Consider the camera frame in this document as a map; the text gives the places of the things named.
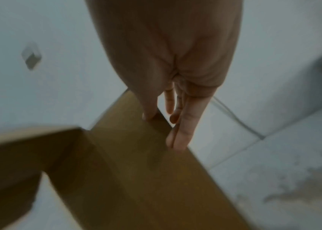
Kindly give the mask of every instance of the skin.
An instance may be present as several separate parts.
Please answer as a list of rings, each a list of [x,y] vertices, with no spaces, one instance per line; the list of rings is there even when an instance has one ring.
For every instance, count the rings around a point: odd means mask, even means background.
[[[239,36],[242,0],[87,4],[109,60],[138,98],[145,120],[156,115],[157,97],[165,92],[166,110],[176,124],[166,145],[183,151],[224,82]]]

